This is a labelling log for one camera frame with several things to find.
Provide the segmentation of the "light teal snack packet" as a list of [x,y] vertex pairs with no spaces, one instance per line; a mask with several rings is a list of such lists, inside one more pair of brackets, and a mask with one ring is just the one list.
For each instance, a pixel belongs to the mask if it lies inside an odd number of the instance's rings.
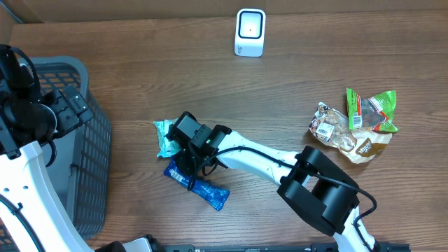
[[177,154],[181,147],[179,144],[175,141],[170,141],[166,137],[166,135],[169,133],[169,128],[174,125],[176,122],[176,119],[174,120],[160,120],[160,121],[154,121],[153,124],[157,130],[157,138],[158,138],[158,146],[159,146],[159,153],[157,156],[159,158],[170,158],[171,156]]

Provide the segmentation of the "blue snack packet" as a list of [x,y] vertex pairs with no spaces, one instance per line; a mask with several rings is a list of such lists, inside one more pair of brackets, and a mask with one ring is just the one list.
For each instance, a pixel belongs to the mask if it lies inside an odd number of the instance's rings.
[[[181,170],[177,167],[173,157],[171,157],[169,165],[164,170],[164,175],[174,179],[184,188],[187,188],[190,182],[190,176],[185,176],[181,173]],[[203,198],[217,211],[223,209],[228,197],[230,196],[229,190],[216,187],[200,179],[196,180],[191,191]]]

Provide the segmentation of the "beige brown nut snack bag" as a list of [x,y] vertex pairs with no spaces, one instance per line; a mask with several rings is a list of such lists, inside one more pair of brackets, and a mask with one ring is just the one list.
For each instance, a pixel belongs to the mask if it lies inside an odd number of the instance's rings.
[[309,131],[324,145],[337,148],[354,164],[374,159],[393,136],[368,129],[350,130],[348,117],[323,102],[318,103]]

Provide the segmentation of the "green snack bag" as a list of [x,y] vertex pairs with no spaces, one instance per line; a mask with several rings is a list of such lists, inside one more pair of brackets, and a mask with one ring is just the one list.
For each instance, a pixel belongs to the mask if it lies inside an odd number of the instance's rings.
[[395,90],[388,90],[373,97],[362,98],[354,90],[347,88],[346,103],[349,129],[397,132],[398,128],[393,124],[396,101]]

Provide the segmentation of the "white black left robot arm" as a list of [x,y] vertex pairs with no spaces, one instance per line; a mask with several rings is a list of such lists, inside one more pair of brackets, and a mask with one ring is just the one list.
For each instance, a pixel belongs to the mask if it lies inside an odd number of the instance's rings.
[[1,250],[88,251],[106,213],[111,124],[76,58],[1,47]]

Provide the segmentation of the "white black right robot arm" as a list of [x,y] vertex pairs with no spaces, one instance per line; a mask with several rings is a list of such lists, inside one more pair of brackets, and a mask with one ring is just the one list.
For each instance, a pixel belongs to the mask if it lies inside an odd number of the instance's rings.
[[358,195],[371,195],[321,151],[307,146],[300,153],[275,150],[244,138],[223,125],[172,126],[167,138],[192,156],[193,172],[209,165],[241,169],[277,185],[287,205],[307,224],[331,236],[339,251],[380,251],[362,218]]

